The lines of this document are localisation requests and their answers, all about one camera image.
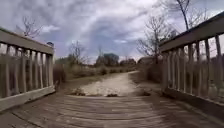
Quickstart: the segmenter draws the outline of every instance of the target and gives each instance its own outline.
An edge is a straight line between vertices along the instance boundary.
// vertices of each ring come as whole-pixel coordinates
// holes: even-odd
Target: wooden post
[[[201,96],[201,83],[202,83],[202,80],[201,80],[201,55],[200,55],[200,45],[199,45],[199,42],[196,43],[196,53],[197,53],[197,74],[198,74],[198,90],[197,90],[197,93],[198,93],[198,96]]]
[[[206,65],[206,95],[208,96],[209,92],[209,85],[210,85],[210,47],[208,43],[208,39],[205,40],[205,50],[206,50],[206,59],[207,59],[207,65]]]
[[[27,92],[26,86],[26,49],[22,49],[22,86],[23,86],[23,93]]]
[[[183,91],[184,93],[186,93],[186,63],[185,63],[185,51],[184,51],[184,47],[181,48],[181,58],[182,58],[182,82],[181,84],[183,84]]]
[[[35,79],[35,88],[38,89],[38,52],[35,53],[35,67],[34,67],[34,79]]]
[[[222,53],[220,47],[219,36],[215,36],[216,48],[217,48],[217,88],[218,88],[218,95],[220,93],[220,88],[222,87],[222,79],[223,79],[223,68],[222,68]]]
[[[29,60],[29,87],[30,90],[33,90],[33,51],[30,50],[30,60]]]
[[[189,54],[189,72],[190,72],[190,94],[193,94],[193,48],[192,44],[188,45]]]
[[[40,87],[43,88],[43,54],[40,53]]]
[[[10,59],[10,45],[7,45],[6,50],[6,65],[5,65],[5,79],[6,79],[6,97],[11,96],[11,90],[10,90],[10,70],[9,70],[9,59]]]
[[[18,82],[18,72],[19,72],[19,62],[18,62],[18,48],[15,47],[15,71],[14,71],[14,81],[15,81],[15,91],[16,94],[19,94],[19,82]]]

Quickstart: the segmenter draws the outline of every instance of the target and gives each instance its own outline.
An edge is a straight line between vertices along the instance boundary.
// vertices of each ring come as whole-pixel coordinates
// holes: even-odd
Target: shrub
[[[156,83],[160,83],[162,81],[162,64],[159,62],[151,63],[149,65],[141,65],[139,67],[140,78],[145,80],[150,80]]]
[[[105,67],[100,69],[100,75],[106,75],[107,74],[107,69]]]
[[[108,94],[107,97],[118,97],[118,95],[112,93],[112,94]]]
[[[116,73],[116,72],[117,72],[117,71],[116,71],[115,68],[110,69],[110,73]]]
[[[59,85],[66,81],[65,69],[62,65],[55,65],[53,68],[54,84]]]
[[[81,88],[77,88],[77,89],[72,91],[71,95],[85,96],[86,94],[84,93],[84,91]]]

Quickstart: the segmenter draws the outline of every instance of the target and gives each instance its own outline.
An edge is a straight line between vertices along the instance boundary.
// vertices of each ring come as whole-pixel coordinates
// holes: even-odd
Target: dirt path
[[[118,96],[134,96],[139,91],[136,84],[129,78],[130,73],[122,73],[102,81],[81,87],[86,95],[117,94]]]

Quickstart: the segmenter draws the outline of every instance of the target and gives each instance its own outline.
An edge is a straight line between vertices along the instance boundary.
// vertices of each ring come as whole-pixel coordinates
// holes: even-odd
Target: sky
[[[0,0],[0,26],[16,32],[22,17],[28,16],[42,26],[34,39],[53,42],[55,58],[65,57],[71,43],[79,41],[91,62],[104,53],[116,53],[139,59],[137,40],[144,37],[149,15],[167,10],[159,0]],[[223,0],[197,0],[192,7],[206,7],[210,16],[224,10]],[[167,22],[179,32],[184,31],[179,13],[170,14]]]

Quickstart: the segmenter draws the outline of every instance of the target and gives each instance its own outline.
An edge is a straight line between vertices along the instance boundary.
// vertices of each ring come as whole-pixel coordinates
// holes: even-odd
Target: wooden plank
[[[210,69],[211,69],[211,60],[210,60],[210,46],[208,39],[205,40],[205,51],[206,51],[206,95],[208,96],[209,85],[210,85]]]
[[[224,12],[203,22],[202,24],[160,44],[160,51],[165,52],[182,47],[193,42],[201,41],[224,33]]]
[[[10,45],[7,45],[6,56],[5,56],[5,61],[6,61],[6,64],[5,64],[6,97],[11,96],[9,59],[10,59]]]
[[[38,89],[38,52],[35,52],[34,56],[34,81],[35,88]]]
[[[200,42],[196,43],[196,54],[197,54],[197,80],[198,80],[198,88],[197,93],[198,96],[201,96],[201,84],[202,84],[202,74],[201,74],[201,55],[200,55]]]
[[[15,71],[14,71],[14,81],[15,81],[15,93],[19,94],[19,81],[18,81],[18,76],[19,76],[19,59],[18,59],[18,47],[15,47]]]
[[[217,80],[217,87],[218,87],[218,95],[220,93],[220,88],[222,85],[222,79],[223,79],[223,68],[222,68],[222,53],[221,53],[221,46],[220,46],[220,40],[219,36],[215,36],[215,43],[216,43],[216,49],[217,49],[217,73],[215,73],[215,77],[218,78]]]
[[[40,53],[40,87],[43,88],[43,54]]]
[[[181,48],[181,58],[182,58],[182,70],[183,70],[183,73],[182,73],[182,84],[183,84],[183,91],[184,93],[186,93],[186,63],[185,63],[185,50],[184,50],[184,47]]]
[[[28,101],[35,100],[37,98],[40,98],[42,96],[45,96],[53,92],[55,92],[54,86],[50,86],[47,88],[33,90],[33,91],[29,91],[22,94],[0,99],[0,112],[6,109],[9,109],[11,107],[24,104]]]
[[[30,50],[30,56],[29,56],[29,86],[30,90],[33,90],[33,51]]]
[[[26,49],[22,49],[22,87],[23,93],[27,92],[27,84],[26,84]]]
[[[50,46],[47,46],[35,40],[31,40],[27,37],[20,36],[3,28],[0,28],[0,42],[42,53],[54,53],[54,49]]]
[[[193,46],[192,44],[188,45],[188,55],[189,55],[189,83],[190,83],[190,94],[193,94]]]

